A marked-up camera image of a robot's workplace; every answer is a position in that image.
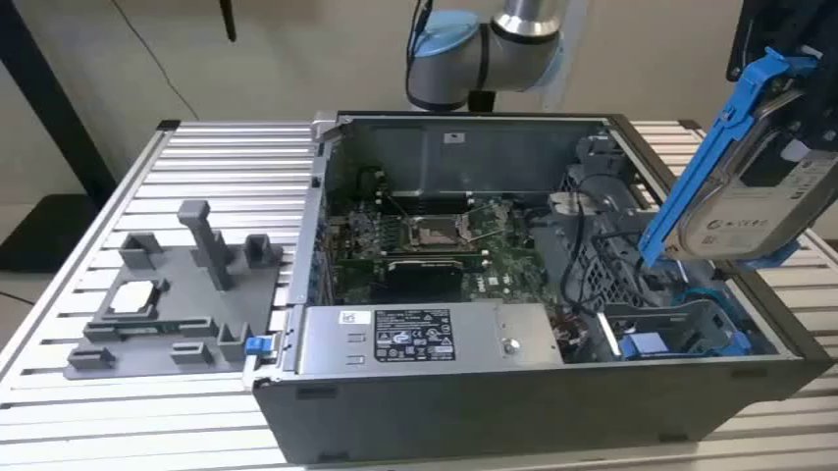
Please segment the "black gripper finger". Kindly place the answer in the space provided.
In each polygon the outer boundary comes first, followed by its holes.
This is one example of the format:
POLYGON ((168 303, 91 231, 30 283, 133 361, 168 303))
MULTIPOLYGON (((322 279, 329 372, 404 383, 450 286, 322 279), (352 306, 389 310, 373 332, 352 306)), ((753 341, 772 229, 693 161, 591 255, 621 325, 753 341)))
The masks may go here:
POLYGON ((776 186, 800 159, 792 132, 772 129, 757 141, 752 159, 740 174, 740 182, 745 187, 776 186))

